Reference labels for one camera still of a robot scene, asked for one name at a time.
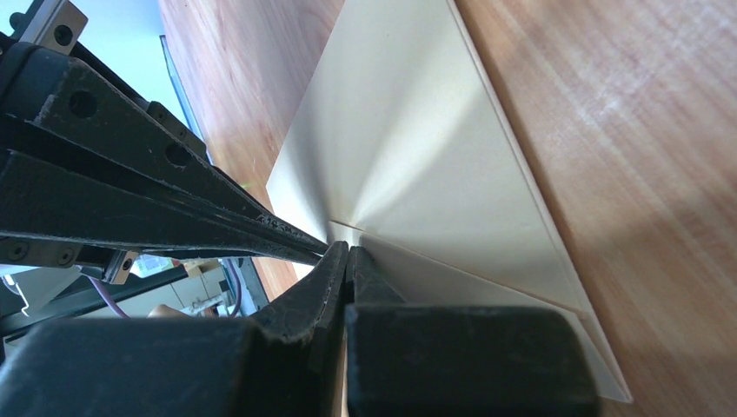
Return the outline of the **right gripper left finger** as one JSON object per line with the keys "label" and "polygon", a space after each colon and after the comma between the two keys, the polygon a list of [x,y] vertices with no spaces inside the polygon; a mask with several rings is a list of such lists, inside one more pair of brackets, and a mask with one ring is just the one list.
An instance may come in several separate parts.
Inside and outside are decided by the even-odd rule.
{"label": "right gripper left finger", "polygon": [[338,416],[349,257],[241,318],[63,319],[1,368],[4,416]]}

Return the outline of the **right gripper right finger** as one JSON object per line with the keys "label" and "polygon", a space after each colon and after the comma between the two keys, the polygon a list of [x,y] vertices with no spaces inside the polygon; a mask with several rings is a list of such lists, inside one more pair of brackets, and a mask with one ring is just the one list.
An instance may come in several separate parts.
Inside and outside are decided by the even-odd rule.
{"label": "right gripper right finger", "polygon": [[559,313],[417,305],[365,248],[349,251],[347,408],[353,416],[596,416],[583,349]]}

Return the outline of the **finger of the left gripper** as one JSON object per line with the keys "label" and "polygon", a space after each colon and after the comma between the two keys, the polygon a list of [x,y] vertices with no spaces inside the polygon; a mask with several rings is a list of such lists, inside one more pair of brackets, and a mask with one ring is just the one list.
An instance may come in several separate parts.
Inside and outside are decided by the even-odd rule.
{"label": "finger of the left gripper", "polygon": [[301,231],[271,214],[87,63],[30,43],[12,44],[1,59],[1,153],[6,149],[138,194],[172,190],[249,219],[274,217]]}
{"label": "finger of the left gripper", "polygon": [[248,253],[315,264],[322,242],[264,214],[230,213],[172,190],[142,195],[4,150],[1,233],[109,248]]}

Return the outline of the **brown paper envelope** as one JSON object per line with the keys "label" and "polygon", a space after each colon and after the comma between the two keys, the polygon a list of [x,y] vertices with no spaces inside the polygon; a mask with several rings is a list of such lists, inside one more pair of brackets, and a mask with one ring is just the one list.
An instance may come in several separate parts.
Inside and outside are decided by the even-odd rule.
{"label": "brown paper envelope", "polygon": [[270,174],[276,215],[407,301],[550,308],[633,396],[452,1],[347,1]]}

